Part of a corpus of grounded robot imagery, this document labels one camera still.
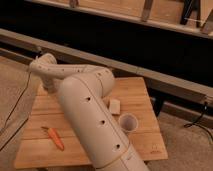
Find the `circular hole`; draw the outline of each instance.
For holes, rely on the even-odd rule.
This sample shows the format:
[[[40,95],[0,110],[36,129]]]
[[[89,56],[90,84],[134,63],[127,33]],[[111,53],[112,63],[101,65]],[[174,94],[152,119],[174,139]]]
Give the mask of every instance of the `circular hole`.
[[[86,101],[90,101],[90,100],[91,100],[91,98],[90,98],[90,97],[87,97],[87,98],[86,98]]]
[[[100,124],[104,125],[105,124],[105,120],[100,121]]]
[[[133,132],[138,127],[138,120],[132,114],[123,114],[119,117],[118,123],[125,133]]]
[[[121,146],[120,146],[120,144],[117,144],[116,145],[116,149],[119,149]]]

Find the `floor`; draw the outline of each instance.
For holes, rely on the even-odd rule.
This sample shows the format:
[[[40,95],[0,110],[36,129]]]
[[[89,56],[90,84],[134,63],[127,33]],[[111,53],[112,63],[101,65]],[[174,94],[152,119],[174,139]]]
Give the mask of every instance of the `floor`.
[[[0,129],[15,105],[17,98],[27,83],[27,66],[0,57]],[[14,110],[4,133],[0,136],[0,149],[15,133],[29,115],[34,101],[39,79],[31,75],[29,86]],[[152,171],[212,171],[213,144],[208,135],[197,127],[185,129],[187,121],[170,114],[161,113],[158,118],[169,159],[152,161],[148,167]],[[19,147],[23,128],[0,151],[0,171],[16,171],[13,161]],[[85,168],[49,168],[51,171],[86,171]]]

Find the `table leg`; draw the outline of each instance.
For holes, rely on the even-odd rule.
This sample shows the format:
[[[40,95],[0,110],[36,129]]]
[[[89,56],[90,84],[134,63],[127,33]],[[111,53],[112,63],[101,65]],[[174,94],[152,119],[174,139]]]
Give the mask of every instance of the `table leg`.
[[[145,0],[141,21],[146,22],[149,19],[150,12],[152,9],[153,0]]]
[[[75,8],[78,6],[78,0],[70,0],[70,7]]]
[[[164,96],[159,96],[156,98],[156,101],[153,105],[153,110],[154,110],[156,116],[159,116],[161,109],[163,107],[164,101],[165,101]]]
[[[213,31],[213,10],[209,14],[207,20],[205,21],[201,32],[204,34],[210,34]]]
[[[184,8],[181,16],[180,24],[186,25],[188,19],[190,18],[192,11],[196,10],[197,14],[197,27],[200,25],[200,0],[185,0],[184,1]]]
[[[38,171],[48,171],[46,168],[36,168]]]

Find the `wooden block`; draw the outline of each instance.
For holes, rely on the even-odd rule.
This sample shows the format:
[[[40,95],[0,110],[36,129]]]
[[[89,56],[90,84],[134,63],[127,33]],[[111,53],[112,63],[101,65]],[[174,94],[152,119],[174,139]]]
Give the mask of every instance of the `wooden block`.
[[[109,100],[109,112],[112,115],[120,115],[120,100],[110,99]]]

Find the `wooden shelf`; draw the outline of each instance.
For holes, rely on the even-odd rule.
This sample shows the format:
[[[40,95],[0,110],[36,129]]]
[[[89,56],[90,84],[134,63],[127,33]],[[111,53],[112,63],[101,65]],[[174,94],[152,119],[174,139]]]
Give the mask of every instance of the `wooden shelf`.
[[[147,22],[141,21],[145,0],[79,0],[76,8],[70,7],[70,0],[27,1],[213,39],[213,32],[209,35],[202,34],[200,29],[196,28],[196,21],[193,18],[186,26],[179,24],[183,10],[183,2],[180,0],[154,0]],[[213,9],[212,0],[201,0],[202,24],[211,9]]]

